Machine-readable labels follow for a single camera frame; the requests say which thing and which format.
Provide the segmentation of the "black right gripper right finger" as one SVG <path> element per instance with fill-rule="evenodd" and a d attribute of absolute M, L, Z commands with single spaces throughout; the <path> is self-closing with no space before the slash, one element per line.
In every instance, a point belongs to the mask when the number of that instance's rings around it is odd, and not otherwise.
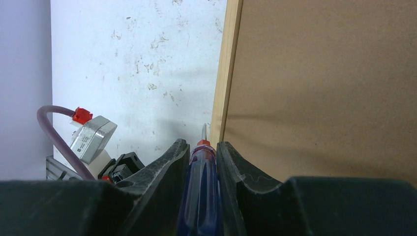
<path fill-rule="evenodd" d="M 217 144 L 230 236 L 414 236 L 417 190 L 385 178 L 291 177 L 280 182 L 229 143 Z"/>

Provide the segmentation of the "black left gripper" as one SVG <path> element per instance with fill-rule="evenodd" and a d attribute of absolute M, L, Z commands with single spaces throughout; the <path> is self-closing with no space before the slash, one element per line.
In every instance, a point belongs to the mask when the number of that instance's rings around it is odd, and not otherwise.
<path fill-rule="evenodd" d="M 118 159 L 112 158 L 97 175 L 98 180 L 116 184 L 143 169 L 145 165 L 135 152 L 122 154 Z"/>

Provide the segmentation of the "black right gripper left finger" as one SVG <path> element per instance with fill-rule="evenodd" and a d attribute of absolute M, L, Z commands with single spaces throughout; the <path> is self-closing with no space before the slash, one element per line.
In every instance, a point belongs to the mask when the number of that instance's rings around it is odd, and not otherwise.
<path fill-rule="evenodd" d="M 3 181 L 3 236 L 156 236 L 175 231 L 190 146 L 177 139 L 127 179 Z"/>

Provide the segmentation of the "blue red screwdriver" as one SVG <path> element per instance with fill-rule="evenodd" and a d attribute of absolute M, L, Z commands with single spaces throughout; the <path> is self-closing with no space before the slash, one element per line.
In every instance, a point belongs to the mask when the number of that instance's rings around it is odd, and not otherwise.
<path fill-rule="evenodd" d="M 190 152 L 176 235 L 224 235 L 216 151 L 207 139 L 206 124 L 201 140 Z"/>

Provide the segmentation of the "wooden picture frame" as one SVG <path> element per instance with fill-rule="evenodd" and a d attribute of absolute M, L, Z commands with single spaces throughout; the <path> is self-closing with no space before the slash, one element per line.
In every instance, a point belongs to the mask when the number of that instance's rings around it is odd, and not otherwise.
<path fill-rule="evenodd" d="M 281 181 L 416 184 L 416 1 L 227 1 L 209 136 Z"/>

